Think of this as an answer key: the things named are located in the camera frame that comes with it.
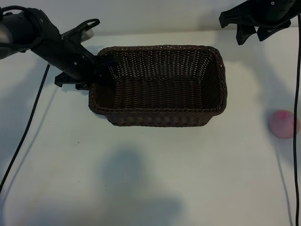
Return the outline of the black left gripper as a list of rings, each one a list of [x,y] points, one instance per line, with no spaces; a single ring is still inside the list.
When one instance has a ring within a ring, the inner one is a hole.
[[[94,56],[81,45],[81,35],[45,40],[32,52],[62,71],[55,85],[74,84],[78,90],[88,90],[93,79],[101,86],[114,86],[110,69],[119,63],[118,56]]]

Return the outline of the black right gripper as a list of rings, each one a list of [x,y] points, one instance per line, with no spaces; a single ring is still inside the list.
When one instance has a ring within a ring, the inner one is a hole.
[[[237,15],[237,20],[236,15],[236,9],[221,12],[219,22],[221,28],[225,28],[229,24],[237,24],[236,40],[238,45],[243,45],[253,34],[257,34],[259,41],[263,41],[291,25],[288,16],[279,14],[240,13]]]

